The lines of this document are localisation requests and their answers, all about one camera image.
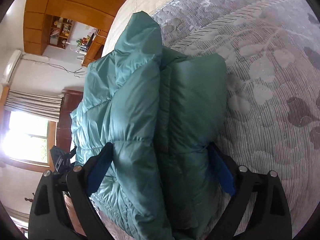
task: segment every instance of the bed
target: bed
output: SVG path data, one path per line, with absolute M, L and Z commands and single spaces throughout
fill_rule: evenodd
M 294 237 L 320 201 L 320 23 L 306 0 L 127 0 L 103 56 L 141 10 L 159 23 L 165 46 L 225 58 L 228 113 L 217 144 L 251 171 L 278 172 Z M 220 208 L 203 239 L 229 200 L 220 193 Z M 237 233 L 251 211 L 252 205 Z

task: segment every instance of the beige curtain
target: beige curtain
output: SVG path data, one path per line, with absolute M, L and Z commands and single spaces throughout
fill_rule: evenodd
M 62 96 L 51 97 L 9 90 L 5 109 L 24 111 L 58 122 Z

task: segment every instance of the beige bed sheet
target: beige bed sheet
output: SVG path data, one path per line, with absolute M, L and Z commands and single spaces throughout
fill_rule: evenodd
M 119 9 L 116 18 L 112 23 L 102 57 L 114 49 L 119 36 L 123 32 L 133 13 L 144 11 L 151 15 L 169 1 L 170 0 L 127 0 Z

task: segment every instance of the silver bolt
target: silver bolt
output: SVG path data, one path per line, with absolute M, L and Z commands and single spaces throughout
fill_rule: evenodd
M 47 170 L 43 173 L 43 176 L 48 177 L 51 174 L 51 171 Z
M 82 170 L 82 166 L 80 166 L 80 165 L 74 166 L 74 168 L 73 168 L 74 172 L 79 172 L 81 170 Z
M 274 178 L 278 176 L 278 174 L 275 171 L 269 171 L 269 174 L 271 177 L 274 177 Z
M 244 165 L 241 165 L 241 166 L 239 166 L 239 171 L 241 171 L 241 172 L 247 172 L 247 171 L 248 171 L 248 168 L 247 168 L 246 166 L 244 166 Z

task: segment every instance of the green puffer jacket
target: green puffer jacket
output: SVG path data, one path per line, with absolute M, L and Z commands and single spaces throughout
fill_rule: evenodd
M 91 63 L 71 113 L 81 165 L 107 142 L 114 158 L 91 198 L 136 240 L 196 239 L 216 211 L 206 146 L 226 111 L 226 65 L 162 46 L 159 25 L 133 14 L 113 52 Z

